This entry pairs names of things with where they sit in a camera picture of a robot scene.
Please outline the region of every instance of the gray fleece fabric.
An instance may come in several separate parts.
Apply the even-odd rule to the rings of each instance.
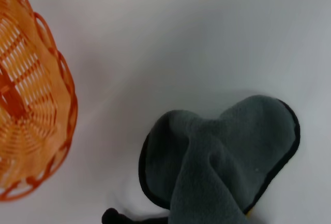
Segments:
[[[139,176],[146,196],[170,215],[141,223],[249,223],[245,214],[299,140],[295,114],[275,98],[249,97],[215,120],[188,111],[166,113],[144,143]],[[114,209],[102,221],[134,223]]]

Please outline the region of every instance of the woven basket weave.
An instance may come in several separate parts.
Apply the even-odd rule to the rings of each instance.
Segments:
[[[0,201],[35,190],[62,164],[77,121],[68,66],[28,0],[0,0]]]

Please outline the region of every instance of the white backdrop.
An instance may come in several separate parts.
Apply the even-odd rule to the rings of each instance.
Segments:
[[[4,224],[100,223],[167,214],[138,183],[138,157],[165,111],[217,116],[262,93],[297,113],[302,143],[254,209],[253,223],[328,223],[331,0],[30,0],[64,54],[79,99],[61,169]]]

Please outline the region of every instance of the orange wicker basket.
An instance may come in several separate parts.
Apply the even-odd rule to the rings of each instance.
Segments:
[[[62,164],[77,121],[74,83],[28,0],[0,0],[0,201],[35,190]]]

